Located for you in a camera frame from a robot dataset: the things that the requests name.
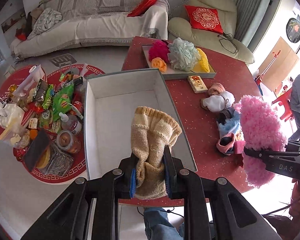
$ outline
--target recliner chair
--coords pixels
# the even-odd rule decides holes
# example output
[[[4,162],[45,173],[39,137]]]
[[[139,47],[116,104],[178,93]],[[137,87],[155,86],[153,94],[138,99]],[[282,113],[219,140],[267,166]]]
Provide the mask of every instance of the recliner chair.
[[[189,0],[185,4],[217,9],[223,32],[225,34],[235,35],[237,8],[232,0]],[[168,22],[169,40],[174,40],[180,37],[183,40],[192,42],[195,46],[204,47],[228,55],[232,58],[245,62],[247,65],[254,63],[255,59],[253,54],[240,41],[236,39],[232,40],[237,47],[236,51],[231,42],[222,39],[222,37],[218,37],[218,33],[192,29],[186,9],[183,5],[181,7],[179,17],[174,17]]]

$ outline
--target gray tray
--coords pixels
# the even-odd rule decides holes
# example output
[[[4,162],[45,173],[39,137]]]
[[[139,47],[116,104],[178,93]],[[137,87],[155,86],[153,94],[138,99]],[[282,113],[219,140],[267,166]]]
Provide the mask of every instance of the gray tray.
[[[142,45],[143,53],[145,54],[146,60],[148,62],[149,68],[152,68],[151,62],[149,61],[149,49],[152,45]],[[201,78],[214,78],[216,75],[216,71],[213,67],[209,64],[210,73],[205,72],[193,72],[193,71],[184,71],[181,69],[173,69],[171,64],[167,64],[167,71],[162,72],[162,75],[165,80],[173,80],[173,79],[187,79],[188,76],[200,76]]]

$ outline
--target green chip bag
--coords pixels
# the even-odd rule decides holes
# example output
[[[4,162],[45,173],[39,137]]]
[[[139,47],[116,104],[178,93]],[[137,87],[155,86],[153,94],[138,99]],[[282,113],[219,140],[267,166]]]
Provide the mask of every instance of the green chip bag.
[[[53,98],[53,121],[60,118],[59,113],[67,113],[71,110],[72,95],[73,95],[74,85],[62,88]]]
[[[52,102],[52,92],[53,92],[53,85],[49,85],[48,90],[46,91],[44,101],[42,103],[43,109],[47,110]]]

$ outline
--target red plastic stool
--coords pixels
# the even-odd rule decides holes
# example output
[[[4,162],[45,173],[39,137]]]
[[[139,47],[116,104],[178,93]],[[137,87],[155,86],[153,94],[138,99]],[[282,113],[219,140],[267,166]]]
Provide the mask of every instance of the red plastic stool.
[[[280,106],[285,107],[284,114],[280,117],[281,120],[284,120],[285,122],[290,118],[293,117],[290,105],[288,103],[288,99],[290,99],[290,95],[292,92],[292,87],[288,89],[285,93],[283,93],[280,97],[278,97],[276,100],[272,101],[271,104],[275,104],[279,102]]]

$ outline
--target beige knitted sock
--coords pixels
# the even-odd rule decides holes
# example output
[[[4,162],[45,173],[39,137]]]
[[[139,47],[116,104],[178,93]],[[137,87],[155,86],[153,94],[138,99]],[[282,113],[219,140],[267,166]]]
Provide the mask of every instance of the beige knitted sock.
[[[179,124],[164,112],[139,106],[131,126],[131,149],[139,158],[135,197],[153,199],[166,195],[164,165],[166,145],[171,148],[181,134]]]

